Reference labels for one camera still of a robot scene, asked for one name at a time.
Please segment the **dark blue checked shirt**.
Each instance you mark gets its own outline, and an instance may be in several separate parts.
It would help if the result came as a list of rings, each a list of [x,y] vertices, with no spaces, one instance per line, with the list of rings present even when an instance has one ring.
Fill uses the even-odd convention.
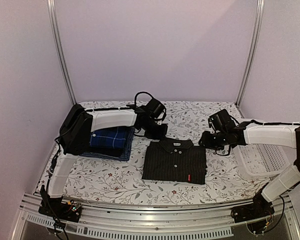
[[[81,157],[127,162],[132,151],[134,127],[112,127],[90,134],[89,146]]]

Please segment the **black pinstriped long sleeve shirt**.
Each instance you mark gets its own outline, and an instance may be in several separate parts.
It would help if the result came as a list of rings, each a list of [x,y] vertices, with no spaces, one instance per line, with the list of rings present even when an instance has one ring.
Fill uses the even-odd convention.
[[[146,149],[143,180],[204,185],[206,173],[206,149],[190,139],[152,141]]]

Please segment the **blue plaid shirt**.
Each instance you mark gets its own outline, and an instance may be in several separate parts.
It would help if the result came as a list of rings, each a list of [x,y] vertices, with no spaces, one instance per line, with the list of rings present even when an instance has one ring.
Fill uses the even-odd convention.
[[[135,130],[131,126],[116,126],[93,131],[89,146],[93,148],[123,149]]]

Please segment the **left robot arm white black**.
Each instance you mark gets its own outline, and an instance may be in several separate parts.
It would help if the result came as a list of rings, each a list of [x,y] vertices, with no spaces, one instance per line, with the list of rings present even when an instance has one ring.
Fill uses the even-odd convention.
[[[148,139],[160,140],[168,131],[163,120],[167,116],[166,107],[157,100],[146,105],[128,104],[125,107],[84,108],[75,104],[59,129],[55,139],[57,152],[51,160],[48,181],[41,186],[40,195],[45,209],[53,216],[64,213],[61,199],[63,188],[78,156],[87,152],[92,132],[113,127],[134,127],[144,130]]]

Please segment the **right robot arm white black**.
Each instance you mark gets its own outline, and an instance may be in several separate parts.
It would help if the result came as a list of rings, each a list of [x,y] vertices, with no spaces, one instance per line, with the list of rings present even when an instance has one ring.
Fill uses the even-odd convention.
[[[258,195],[263,199],[249,206],[248,213],[252,218],[259,218],[268,210],[269,202],[300,182],[300,122],[260,122],[254,119],[238,122],[233,117],[229,120],[210,117],[208,125],[214,132],[204,131],[199,140],[199,145],[206,149],[218,151],[225,146],[233,149],[236,146],[261,144],[296,150],[295,161],[262,188]]]

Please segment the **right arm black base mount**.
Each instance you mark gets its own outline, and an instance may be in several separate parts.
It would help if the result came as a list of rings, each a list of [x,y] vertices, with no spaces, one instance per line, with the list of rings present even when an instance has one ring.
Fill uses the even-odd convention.
[[[253,198],[252,203],[235,206],[231,209],[230,216],[234,219],[235,223],[257,220],[247,224],[248,230],[254,234],[264,234],[273,219],[275,213],[272,202],[264,199],[262,194],[258,192]]]

